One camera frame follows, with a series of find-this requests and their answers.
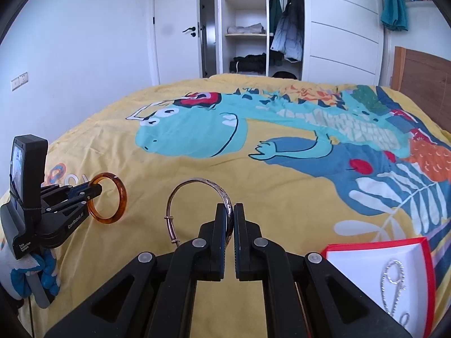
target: silver bolt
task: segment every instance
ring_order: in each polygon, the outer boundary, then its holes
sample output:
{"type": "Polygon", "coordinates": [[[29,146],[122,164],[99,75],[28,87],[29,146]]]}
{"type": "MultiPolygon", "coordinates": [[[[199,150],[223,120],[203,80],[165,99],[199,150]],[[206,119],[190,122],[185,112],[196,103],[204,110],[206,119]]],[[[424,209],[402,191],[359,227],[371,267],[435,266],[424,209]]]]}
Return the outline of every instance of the silver bolt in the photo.
{"type": "Polygon", "coordinates": [[[207,245],[207,241],[205,239],[202,239],[201,237],[198,237],[197,239],[193,240],[193,246],[196,248],[203,248],[207,245]]]}
{"type": "Polygon", "coordinates": [[[268,239],[265,239],[264,237],[258,237],[257,239],[254,240],[254,244],[256,246],[264,247],[268,245],[268,239]]]}
{"type": "Polygon", "coordinates": [[[322,261],[322,257],[321,255],[319,255],[318,253],[310,253],[307,257],[309,262],[318,264],[319,262],[322,261]]]}
{"type": "Polygon", "coordinates": [[[149,252],[143,252],[138,256],[138,260],[141,263],[149,263],[152,260],[152,254],[149,252]]]}

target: electrical socket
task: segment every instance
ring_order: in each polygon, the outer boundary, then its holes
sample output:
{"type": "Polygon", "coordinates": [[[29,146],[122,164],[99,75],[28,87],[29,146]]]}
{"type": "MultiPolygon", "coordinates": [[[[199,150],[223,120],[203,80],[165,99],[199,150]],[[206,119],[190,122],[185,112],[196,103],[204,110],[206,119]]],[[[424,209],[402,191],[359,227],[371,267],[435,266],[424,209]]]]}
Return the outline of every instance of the electrical socket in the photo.
{"type": "Polygon", "coordinates": [[[19,85],[23,85],[28,82],[28,72],[19,76],[19,85]]]}
{"type": "Polygon", "coordinates": [[[14,80],[11,80],[11,91],[16,90],[20,86],[19,78],[15,78],[14,80]]]}

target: black door handle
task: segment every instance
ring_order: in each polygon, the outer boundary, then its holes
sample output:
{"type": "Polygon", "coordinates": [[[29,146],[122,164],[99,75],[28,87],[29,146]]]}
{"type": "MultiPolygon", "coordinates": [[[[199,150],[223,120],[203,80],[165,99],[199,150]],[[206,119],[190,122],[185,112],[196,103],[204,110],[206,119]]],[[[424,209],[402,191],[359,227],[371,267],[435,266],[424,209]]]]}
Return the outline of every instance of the black door handle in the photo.
{"type": "Polygon", "coordinates": [[[192,30],[193,32],[196,31],[196,27],[192,26],[191,28],[185,29],[182,33],[187,32],[188,30],[192,30]]]}

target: display screen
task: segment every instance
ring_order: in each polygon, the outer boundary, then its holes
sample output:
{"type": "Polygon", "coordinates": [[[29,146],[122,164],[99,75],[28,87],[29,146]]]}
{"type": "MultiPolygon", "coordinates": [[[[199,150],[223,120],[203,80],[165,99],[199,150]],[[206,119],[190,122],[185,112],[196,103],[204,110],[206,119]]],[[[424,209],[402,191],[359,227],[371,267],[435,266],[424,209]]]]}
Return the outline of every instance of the display screen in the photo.
{"type": "Polygon", "coordinates": [[[11,158],[11,179],[16,188],[17,195],[22,200],[22,176],[23,176],[23,149],[14,145],[11,158]]]}

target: silver chain necklace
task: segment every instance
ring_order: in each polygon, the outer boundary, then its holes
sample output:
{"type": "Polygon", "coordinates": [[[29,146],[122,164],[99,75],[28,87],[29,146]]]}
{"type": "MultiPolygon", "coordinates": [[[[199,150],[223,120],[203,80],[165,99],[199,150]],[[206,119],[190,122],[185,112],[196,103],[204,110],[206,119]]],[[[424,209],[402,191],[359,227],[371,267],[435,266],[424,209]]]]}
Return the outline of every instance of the silver chain necklace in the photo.
{"type": "MultiPolygon", "coordinates": [[[[381,277],[381,295],[382,295],[382,304],[384,305],[384,309],[387,312],[387,314],[389,314],[391,317],[393,317],[393,315],[395,314],[396,307],[398,306],[398,301],[401,296],[402,290],[405,290],[404,280],[405,280],[404,266],[402,265],[402,263],[400,261],[396,261],[396,260],[388,262],[388,264],[385,266],[384,273],[382,274],[382,277],[381,277]],[[398,275],[397,275],[398,277],[395,281],[393,281],[390,278],[390,276],[388,275],[388,270],[394,265],[397,266],[397,269],[398,269],[398,275]],[[395,297],[393,299],[393,305],[392,305],[391,311],[389,311],[389,309],[388,309],[387,300],[385,297],[385,280],[386,279],[390,283],[396,285],[395,297]]],[[[409,313],[404,313],[399,320],[399,323],[404,328],[407,325],[407,323],[409,322],[409,317],[410,317],[409,313]]]]}

